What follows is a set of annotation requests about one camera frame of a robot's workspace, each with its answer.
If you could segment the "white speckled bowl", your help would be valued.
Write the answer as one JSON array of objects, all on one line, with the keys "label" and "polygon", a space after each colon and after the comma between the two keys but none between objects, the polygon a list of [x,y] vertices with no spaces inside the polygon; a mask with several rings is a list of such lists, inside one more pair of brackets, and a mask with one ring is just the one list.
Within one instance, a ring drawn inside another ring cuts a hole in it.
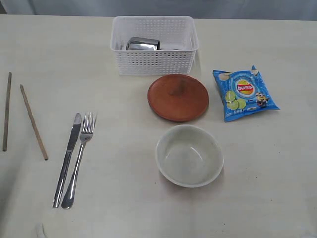
[{"label": "white speckled bowl", "polygon": [[190,124],[173,126],[162,135],[155,148],[155,160],[167,180],[187,188],[213,182],[224,165],[215,138]]}]

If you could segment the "brown round plate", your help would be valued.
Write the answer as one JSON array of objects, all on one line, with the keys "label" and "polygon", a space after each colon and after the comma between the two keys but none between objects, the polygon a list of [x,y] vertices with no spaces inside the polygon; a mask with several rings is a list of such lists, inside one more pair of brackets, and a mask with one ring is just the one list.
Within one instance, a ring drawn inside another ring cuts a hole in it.
[{"label": "brown round plate", "polygon": [[148,89],[147,100],[158,116],[175,122],[197,119],[209,106],[205,86],[184,74],[169,74],[155,80]]}]

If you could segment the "silver table knife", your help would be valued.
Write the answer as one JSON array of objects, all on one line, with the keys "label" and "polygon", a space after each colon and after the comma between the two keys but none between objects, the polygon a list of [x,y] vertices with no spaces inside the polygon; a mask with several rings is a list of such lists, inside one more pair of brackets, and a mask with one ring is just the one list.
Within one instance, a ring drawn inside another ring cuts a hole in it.
[{"label": "silver table knife", "polygon": [[64,156],[64,161],[61,167],[58,183],[56,186],[56,191],[53,198],[53,208],[58,208],[61,201],[72,152],[74,150],[74,147],[76,145],[76,142],[80,133],[81,123],[82,123],[81,114],[77,113],[73,122],[68,145],[66,148],[66,153]]}]

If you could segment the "blue chips bag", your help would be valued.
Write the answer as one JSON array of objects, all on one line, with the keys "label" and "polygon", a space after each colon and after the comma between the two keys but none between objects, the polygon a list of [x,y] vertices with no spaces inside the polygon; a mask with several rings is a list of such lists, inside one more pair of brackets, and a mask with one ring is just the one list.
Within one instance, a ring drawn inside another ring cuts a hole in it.
[{"label": "blue chips bag", "polygon": [[250,70],[236,72],[214,70],[212,75],[223,102],[225,122],[262,111],[279,109],[255,66]]}]

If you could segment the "silver foil packet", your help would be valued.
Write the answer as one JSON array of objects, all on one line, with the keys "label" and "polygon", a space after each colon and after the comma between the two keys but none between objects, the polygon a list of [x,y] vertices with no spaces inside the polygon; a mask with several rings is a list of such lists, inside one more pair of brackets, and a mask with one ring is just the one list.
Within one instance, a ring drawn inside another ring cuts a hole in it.
[{"label": "silver foil packet", "polygon": [[160,41],[142,37],[131,37],[127,42],[128,51],[157,51],[160,50]]}]

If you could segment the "white perforated plastic basket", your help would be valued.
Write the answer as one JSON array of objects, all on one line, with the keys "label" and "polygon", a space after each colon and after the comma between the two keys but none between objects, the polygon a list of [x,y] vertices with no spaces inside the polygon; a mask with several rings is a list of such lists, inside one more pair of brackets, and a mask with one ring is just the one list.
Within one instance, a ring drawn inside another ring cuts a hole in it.
[{"label": "white perforated plastic basket", "polygon": [[[159,50],[127,50],[132,37],[158,40]],[[189,16],[117,16],[112,22],[110,48],[121,75],[188,74],[199,41]]]}]

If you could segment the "wooden chopstick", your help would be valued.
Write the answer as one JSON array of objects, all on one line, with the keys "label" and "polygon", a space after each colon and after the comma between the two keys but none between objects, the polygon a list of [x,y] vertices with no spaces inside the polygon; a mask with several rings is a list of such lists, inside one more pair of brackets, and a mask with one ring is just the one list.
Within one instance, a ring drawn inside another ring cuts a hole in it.
[{"label": "wooden chopstick", "polygon": [[30,119],[30,122],[31,122],[31,125],[32,125],[32,128],[33,128],[36,140],[38,142],[38,145],[39,145],[39,148],[41,150],[41,153],[43,155],[44,160],[47,161],[49,159],[49,157],[48,157],[48,154],[47,154],[46,149],[44,147],[44,144],[43,144],[43,141],[41,139],[41,136],[39,134],[35,119],[34,119],[33,114],[32,114],[31,107],[30,107],[28,99],[27,99],[27,95],[25,93],[23,85],[20,84],[19,86],[20,86],[22,97],[23,97],[23,100],[24,100],[24,103],[25,103],[25,107],[26,107],[26,110],[27,110],[27,113],[28,113],[28,116],[29,116],[29,119]]},{"label": "wooden chopstick", "polygon": [[12,80],[12,72],[9,72],[8,73],[8,80],[7,80],[5,114],[4,114],[5,117],[4,117],[3,142],[2,142],[2,150],[3,151],[7,150],[11,80]]}]

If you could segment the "silver fork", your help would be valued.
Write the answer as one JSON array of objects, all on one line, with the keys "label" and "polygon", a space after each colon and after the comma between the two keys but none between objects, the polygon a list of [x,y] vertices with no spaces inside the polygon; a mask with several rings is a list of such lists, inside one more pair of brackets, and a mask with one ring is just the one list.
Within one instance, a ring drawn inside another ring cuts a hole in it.
[{"label": "silver fork", "polygon": [[80,148],[78,157],[76,160],[76,164],[72,173],[72,177],[70,179],[67,191],[65,193],[64,199],[62,201],[62,208],[63,209],[69,209],[74,204],[74,197],[75,197],[75,191],[76,191],[76,184],[77,184],[77,178],[80,170],[80,164],[83,157],[84,149],[86,146],[86,143],[89,142],[92,137],[95,130],[95,124],[96,124],[96,115],[93,112],[86,113],[83,120],[83,127],[82,131],[80,133]]}]

